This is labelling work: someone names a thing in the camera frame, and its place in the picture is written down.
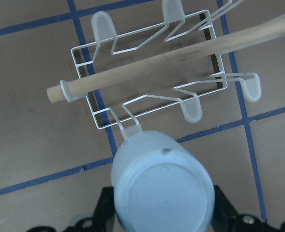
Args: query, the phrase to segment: wooden rod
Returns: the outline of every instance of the wooden rod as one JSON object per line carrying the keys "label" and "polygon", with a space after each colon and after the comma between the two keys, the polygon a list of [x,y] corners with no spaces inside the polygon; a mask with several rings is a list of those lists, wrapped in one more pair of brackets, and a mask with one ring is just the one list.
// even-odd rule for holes
{"label": "wooden rod", "polygon": [[[253,43],[263,42],[268,38],[284,33],[285,18],[282,18],[70,81],[68,82],[68,89],[72,96],[85,94],[212,54],[242,49]],[[47,95],[52,103],[65,100],[60,85],[48,88]]]}

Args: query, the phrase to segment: blue tape line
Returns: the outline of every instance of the blue tape line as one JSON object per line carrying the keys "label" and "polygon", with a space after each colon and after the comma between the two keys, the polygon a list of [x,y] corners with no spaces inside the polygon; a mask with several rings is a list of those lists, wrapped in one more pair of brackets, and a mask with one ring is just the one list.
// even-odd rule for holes
{"label": "blue tape line", "polygon": [[127,6],[132,6],[136,4],[141,4],[149,1],[154,1],[154,0],[124,0],[124,1],[118,1],[118,2],[113,2],[110,4],[106,5],[101,5],[97,7],[92,7],[92,8],[87,8],[84,10],[79,10],[78,15],[79,17],[87,16],[96,13],[97,11],[111,11],[115,10],[118,8],[123,8]]}
{"label": "blue tape line", "polygon": [[252,116],[252,117],[249,117],[248,121],[251,122],[253,120],[262,120],[262,119],[265,119],[265,118],[268,118],[268,117],[272,117],[272,116],[275,116],[275,115],[279,115],[279,114],[283,114],[285,113],[285,107],[282,107],[280,109],[276,109],[276,110],[271,110],[271,111],[268,111],[266,113],[262,113],[262,114],[259,114],[259,115],[255,115],[255,116]]}
{"label": "blue tape line", "polygon": [[65,20],[69,20],[69,19],[71,19],[71,14],[66,13],[66,14],[62,14],[62,15],[49,17],[49,18],[43,18],[43,19],[35,20],[32,22],[28,22],[28,23],[22,23],[22,24],[18,24],[18,25],[14,25],[14,26],[10,26],[10,27],[0,29],[0,36],[10,34],[10,33],[14,33],[14,32],[18,32],[18,31],[22,31],[22,30],[31,29],[31,28],[41,27],[44,25],[58,23],[58,22],[62,22]]}
{"label": "blue tape line", "polygon": [[[220,8],[223,6],[223,1],[217,0],[217,4],[218,4],[218,8]],[[224,35],[229,34],[229,29],[228,29],[228,25],[227,25],[225,15],[221,16],[221,24],[222,24],[223,34]],[[232,68],[232,72],[238,73],[235,54],[233,52],[230,52],[230,53],[228,53],[228,56],[229,56],[229,61],[230,61],[230,65]],[[236,86],[236,90],[237,90],[237,96],[238,96],[242,120],[243,120],[243,124],[244,124],[246,139],[247,139],[247,143],[248,143],[248,147],[249,147],[250,160],[251,160],[251,165],[252,165],[252,170],[253,170],[253,175],[254,175],[254,181],[255,181],[255,186],[256,186],[256,192],[257,192],[257,197],[258,197],[258,202],[259,202],[260,213],[261,213],[263,220],[267,221],[266,209],[265,209],[264,198],[263,198],[263,191],[262,191],[262,187],[261,187],[261,183],[260,183],[260,179],[259,179],[259,173],[258,173],[257,162],[256,162],[256,157],[255,157],[254,145],[253,145],[250,125],[248,122],[248,115],[246,112],[244,98],[242,95],[240,83],[235,82],[235,86]]]}
{"label": "blue tape line", "polygon": [[[75,2],[74,2],[74,0],[67,0],[67,2],[68,2],[70,12],[72,14],[72,19],[74,22],[76,34],[77,34],[78,39],[79,39],[79,43],[80,43],[80,45],[86,44],[86,40],[84,37],[84,33],[83,33],[83,29],[82,29],[82,26],[80,23],[78,12],[77,12],[76,7],[75,7]],[[83,53],[83,57],[84,57],[85,62],[91,61],[90,53],[89,53],[88,49],[86,49],[86,48],[82,49],[82,53]],[[92,65],[87,65],[87,70],[88,70],[89,74],[95,73],[94,67]],[[94,92],[94,94],[95,94],[99,109],[105,109],[105,103],[104,103],[104,100],[101,96],[100,90],[96,90]],[[110,123],[107,112],[102,112],[101,116],[102,116],[102,119],[103,119],[103,122],[105,125]],[[114,139],[112,128],[108,127],[105,129],[105,131],[107,133],[107,137],[108,137],[108,141],[110,144],[112,155],[115,156],[118,148],[117,148],[117,145],[116,145],[116,142]]]}
{"label": "blue tape line", "polygon": [[193,140],[193,139],[197,139],[197,138],[200,138],[200,137],[203,137],[203,136],[206,136],[206,135],[210,135],[210,134],[214,134],[214,133],[217,133],[217,132],[220,132],[220,131],[225,131],[225,130],[228,130],[228,129],[231,129],[231,128],[234,128],[234,127],[238,127],[238,126],[241,126],[241,125],[243,125],[243,121],[242,120],[238,120],[238,121],[235,121],[235,122],[230,122],[230,123],[221,125],[221,126],[216,127],[216,128],[212,128],[210,130],[200,131],[200,132],[196,132],[196,133],[193,133],[193,134],[186,135],[183,138],[177,139],[176,141],[180,144],[180,143],[184,143],[184,142],[187,142],[187,141],[190,141],[190,140]]}
{"label": "blue tape line", "polygon": [[10,193],[10,192],[14,192],[14,191],[24,189],[27,187],[35,186],[38,184],[42,184],[42,183],[45,183],[45,182],[50,181],[50,180],[60,179],[60,178],[65,177],[65,176],[69,176],[72,174],[79,173],[81,170],[86,171],[86,170],[89,170],[92,168],[97,168],[97,167],[102,166],[102,165],[110,164],[110,163],[112,163],[112,161],[113,161],[113,157],[109,157],[107,159],[102,159],[102,160],[99,160],[99,161],[96,161],[93,163],[89,163],[89,164],[82,165],[79,167],[71,168],[71,169],[68,169],[68,170],[65,170],[62,172],[54,173],[51,175],[36,178],[34,180],[30,180],[30,181],[26,181],[26,182],[19,183],[16,185],[12,185],[9,187],[5,187],[5,188],[0,189],[0,195]]}

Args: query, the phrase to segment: bolt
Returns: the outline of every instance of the bolt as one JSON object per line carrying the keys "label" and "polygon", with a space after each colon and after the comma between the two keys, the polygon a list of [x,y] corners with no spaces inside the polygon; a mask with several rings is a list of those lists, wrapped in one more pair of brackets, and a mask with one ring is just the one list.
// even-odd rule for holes
{"label": "bolt", "polygon": [[82,224],[82,228],[85,229],[85,228],[90,228],[91,226],[93,225],[93,221],[92,220],[85,220]]}
{"label": "bolt", "polygon": [[249,215],[245,215],[243,216],[242,218],[242,221],[246,224],[250,224],[250,225],[253,225],[255,223],[255,219]]}

